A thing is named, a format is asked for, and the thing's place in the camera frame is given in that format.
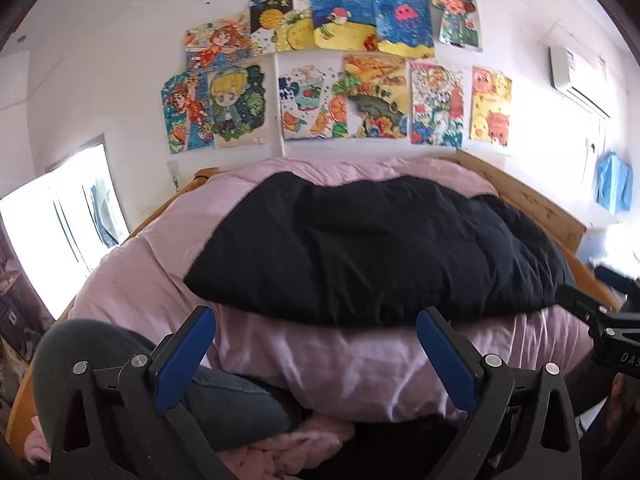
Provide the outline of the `dark navy puffer jacket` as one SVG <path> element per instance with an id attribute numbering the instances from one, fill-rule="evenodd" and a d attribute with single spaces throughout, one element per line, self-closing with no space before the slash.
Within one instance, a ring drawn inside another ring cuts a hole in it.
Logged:
<path id="1" fill-rule="evenodd" d="M 402 176 L 321 186 L 269 177 L 228 213 L 184 284 L 202 299 L 305 325 L 411 326 L 548 308 L 574 276 L 526 214 Z"/>

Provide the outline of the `pink fuzzy blanket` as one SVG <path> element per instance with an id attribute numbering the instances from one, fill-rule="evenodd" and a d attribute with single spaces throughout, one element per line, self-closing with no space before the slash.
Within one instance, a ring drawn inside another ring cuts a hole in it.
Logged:
<path id="1" fill-rule="evenodd" d="M 62 446 L 64 460 L 75 453 L 98 451 L 107 466 L 118 467 L 140 479 L 222 478 L 293 479 L 304 469 L 319 466 L 334 456 L 355 434 L 349 422 L 314 415 L 292 432 L 279 434 L 233 450 L 213 453 L 201 431 L 186 432 L 189 445 L 165 430 L 168 445 L 146 457 L 136 437 L 122 434 L 113 415 L 90 416 L 83 410 L 70 413 L 62 421 L 55 442 Z"/>

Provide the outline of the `pink bed sheet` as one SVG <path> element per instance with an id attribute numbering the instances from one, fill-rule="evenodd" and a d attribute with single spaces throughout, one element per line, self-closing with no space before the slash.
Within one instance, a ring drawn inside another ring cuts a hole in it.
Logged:
<path id="1" fill-rule="evenodd" d="M 70 316 L 128 328 L 159 342 L 200 304 L 183 277 L 217 224 L 259 182 L 281 171 L 320 185 L 413 176 L 474 196 L 491 185 L 431 157 L 273 158 L 210 177 L 177 197 L 139 234 L 105 256 L 75 299 Z M 352 422 L 402 422 L 454 407 L 414 330 L 341 330 L 305 326 L 216 306 L 217 333 L 205 364 L 291 391 L 305 408 Z M 587 326 L 553 307 L 462 328 L 480 353 L 536 370 L 574 368 L 591 350 Z"/>

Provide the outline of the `bright window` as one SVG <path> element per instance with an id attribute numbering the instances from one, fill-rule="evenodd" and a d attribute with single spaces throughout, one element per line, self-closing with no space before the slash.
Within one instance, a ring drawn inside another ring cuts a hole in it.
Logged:
<path id="1" fill-rule="evenodd" d="M 3 197 L 1 217 L 29 285 L 55 320 L 129 236 L 102 140 Z"/>

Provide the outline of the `white air conditioner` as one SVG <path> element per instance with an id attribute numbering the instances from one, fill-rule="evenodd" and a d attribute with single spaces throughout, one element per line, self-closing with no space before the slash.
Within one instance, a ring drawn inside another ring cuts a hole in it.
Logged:
<path id="1" fill-rule="evenodd" d="M 611 117 L 602 70 L 563 47 L 550 47 L 549 60 L 555 90 L 593 114 L 604 119 Z"/>

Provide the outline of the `yellow chicks drawing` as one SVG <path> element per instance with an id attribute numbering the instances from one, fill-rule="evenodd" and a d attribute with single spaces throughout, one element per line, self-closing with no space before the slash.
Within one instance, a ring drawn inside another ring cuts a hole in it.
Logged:
<path id="1" fill-rule="evenodd" d="M 506 148 L 509 143 L 512 80 L 484 67 L 472 69 L 470 139 Z"/>

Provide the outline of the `2024 dragon drawing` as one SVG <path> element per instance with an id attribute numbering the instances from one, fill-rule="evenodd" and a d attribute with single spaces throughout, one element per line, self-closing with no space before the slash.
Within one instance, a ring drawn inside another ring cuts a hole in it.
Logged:
<path id="1" fill-rule="evenodd" d="M 412 144 L 460 148 L 463 72 L 425 60 L 410 63 Z"/>

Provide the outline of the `grey whale flowers drawing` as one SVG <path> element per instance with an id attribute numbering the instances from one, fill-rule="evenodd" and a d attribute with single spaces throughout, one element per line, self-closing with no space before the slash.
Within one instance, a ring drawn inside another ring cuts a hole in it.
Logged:
<path id="1" fill-rule="evenodd" d="M 405 138 L 409 119 L 406 60 L 390 54 L 351 53 L 343 56 L 343 63 L 346 96 L 359 117 L 355 138 Z"/>

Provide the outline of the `red-haired mermaid drawing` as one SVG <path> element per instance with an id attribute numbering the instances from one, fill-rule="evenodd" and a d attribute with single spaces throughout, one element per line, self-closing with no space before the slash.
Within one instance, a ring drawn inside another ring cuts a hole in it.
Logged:
<path id="1" fill-rule="evenodd" d="M 172 76 L 160 96 L 171 154 L 215 145 L 205 75 L 183 72 Z"/>

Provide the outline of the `red-haired doll drawing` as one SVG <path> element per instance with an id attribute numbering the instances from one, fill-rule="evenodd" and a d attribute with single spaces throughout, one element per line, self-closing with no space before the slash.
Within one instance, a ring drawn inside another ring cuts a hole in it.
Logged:
<path id="1" fill-rule="evenodd" d="M 476 0 L 431 0 L 440 12 L 438 39 L 462 49 L 483 50 L 480 12 Z"/>

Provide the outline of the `blonde anime girl drawing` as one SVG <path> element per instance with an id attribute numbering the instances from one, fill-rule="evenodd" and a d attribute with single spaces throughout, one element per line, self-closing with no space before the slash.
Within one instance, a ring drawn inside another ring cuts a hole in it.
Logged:
<path id="1" fill-rule="evenodd" d="M 206 76 L 215 148 L 266 144 L 266 74 L 258 63 L 214 70 Z"/>

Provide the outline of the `orange slices drink drawing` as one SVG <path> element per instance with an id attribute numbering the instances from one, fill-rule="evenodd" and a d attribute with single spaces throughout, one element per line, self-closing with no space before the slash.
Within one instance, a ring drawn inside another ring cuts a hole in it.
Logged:
<path id="1" fill-rule="evenodd" d="M 348 136 L 345 76 L 331 66 L 306 65 L 279 77 L 285 141 Z"/>

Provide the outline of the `pink jellyfish drawing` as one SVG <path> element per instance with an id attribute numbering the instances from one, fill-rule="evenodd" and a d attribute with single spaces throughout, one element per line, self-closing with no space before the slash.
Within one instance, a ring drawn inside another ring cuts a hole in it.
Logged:
<path id="1" fill-rule="evenodd" d="M 403 58 L 434 58 L 428 0 L 373 0 L 378 50 Z"/>

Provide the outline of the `orange-haired girl swimming drawing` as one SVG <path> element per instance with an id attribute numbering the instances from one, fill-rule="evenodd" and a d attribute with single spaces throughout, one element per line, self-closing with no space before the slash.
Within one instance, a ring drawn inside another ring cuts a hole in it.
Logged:
<path id="1" fill-rule="evenodd" d="M 252 57 L 250 14 L 245 10 L 188 29 L 184 33 L 186 70 L 206 73 Z"/>

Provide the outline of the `blue sea yellow sand drawing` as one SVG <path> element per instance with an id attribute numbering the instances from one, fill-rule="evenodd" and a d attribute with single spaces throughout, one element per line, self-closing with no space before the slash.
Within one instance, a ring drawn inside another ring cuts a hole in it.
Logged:
<path id="1" fill-rule="evenodd" d="M 373 0 L 310 0 L 314 42 L 319 49 L 378 50 Z"/>

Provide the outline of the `pineapple yellow black drawing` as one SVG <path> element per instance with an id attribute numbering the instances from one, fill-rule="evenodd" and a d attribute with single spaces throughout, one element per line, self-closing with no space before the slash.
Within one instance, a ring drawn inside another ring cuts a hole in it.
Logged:
<path id="1" fill-rule="evenodd" d="M 255 56 L 313 49 L 310 0 L 250 0 L 250 40 Z"/>

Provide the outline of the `wooden bed frame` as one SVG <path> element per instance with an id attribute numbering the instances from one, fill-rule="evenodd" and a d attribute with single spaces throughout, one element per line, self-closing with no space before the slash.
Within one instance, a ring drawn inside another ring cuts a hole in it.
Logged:
<path id="1" fill-rule="evenodd" d="M 598 282 L 593 275 L 593 271 L 589 270 L 588 266 L 580 262 L 576 256 L 583 238 L 586 240 L 591 235 L 604 235 L 606 228 L 615 223 L 610 214 L 605 214 L 604 210 L 595 204 L 589 205 L 587 212 L 572 214 L 530 185 L 518 180 L 513 174 L 500 169 L 498 162 L 493 162 L 492 159 L 489 160 L 490 157 L 488 155 L 480 156 L 480 154 L 474 155 L 469 151 L 457 150 L 456 154 L 442 158 L 442 160 L 448 160 L 447 164 L 449 166 L 442 166 L 442 164 L 433 166 L 436 159 L 438 157 L 418 157 L 408 159 L 408 162 L 406 160 L 393 159 L 395 165 L 392 166 L 394 168 L 398 167 L 400 171 L 404 171 L 407 167 L 412 171 L 413 169 L 419 169 L 418 166 L 421 168 L 434 167 L 440 171 L 442 168 L 451 169 L 450 166 L 455 164 L 465 168 L 467 172 L 478 174 L 495 188 L 500 198 L 527 214 L 541 229 L 547 232 L 548 237 L 558 244 L 565 258 L 567 258 L 578 288 L 602 301 L 602 304 L 609 308 L 615 310 L 620 308 L 622 300 L 617 299 L 615 294 L 605 285 Z M 206 184 L 211 178 L 215 179 L 218 174 L 231 174 L 234 171 L 222 171 L 218 167 L 198 170 L 188 184 L 183 188 L 178 186 L 178 191 L 171 198 L 168 198 L 162 206 L 159 206 L 156 211 L 132 230 L 124 244 L 128 243 L 129 240 L 134 240 L 140 232 L 143 232 L 150 224 L 156 222 L 157 218 L 160 218 L 179 196 L 194 191 L 196 188 Z M 32 365 L 29 365 L 25 374 L 20 388 L 17 390 L 16 399 L 9 416 L 8 429 L 6 430 L 6 442 L 8 442 L 12 451 L 21 458 L 25 457 L 24 441 L 32 431 L 30 419 L 36 414 L 34 395 L 32 394 Z"/>

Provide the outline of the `blue clothing on wall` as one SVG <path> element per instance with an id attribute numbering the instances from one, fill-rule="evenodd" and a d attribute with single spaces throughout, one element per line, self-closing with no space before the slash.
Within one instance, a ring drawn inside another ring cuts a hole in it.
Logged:
<path id="1" fill-rule="evenodd" d="M 632 168 L 616 153 L 606 154 L 597 164 L 597 203 L 610 214 L 631 208 Z"/>

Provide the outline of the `white wall pipe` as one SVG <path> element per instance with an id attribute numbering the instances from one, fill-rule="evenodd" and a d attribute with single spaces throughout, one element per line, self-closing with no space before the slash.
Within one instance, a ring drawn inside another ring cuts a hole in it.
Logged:
<path id="1" fill-rule="evenodd" d="M 274 52 L 272 55 L 273 62 L 273 84 L 274 84 L 274 99 L 276 100 L 276 114 L 274 115 L 274 121 L 276 122 L 276 140 L 274 140 L 274 154 L 278 157 L 284 157 L 286 155 L 286 146 L 283 139 L 282 133 L 282 114 L 281 114 L 281 104 L 280 104 L 280 93 L 279 93 L 279 76 L 280 76 L 280 66 L 279 66 L 279 53 Z"/>

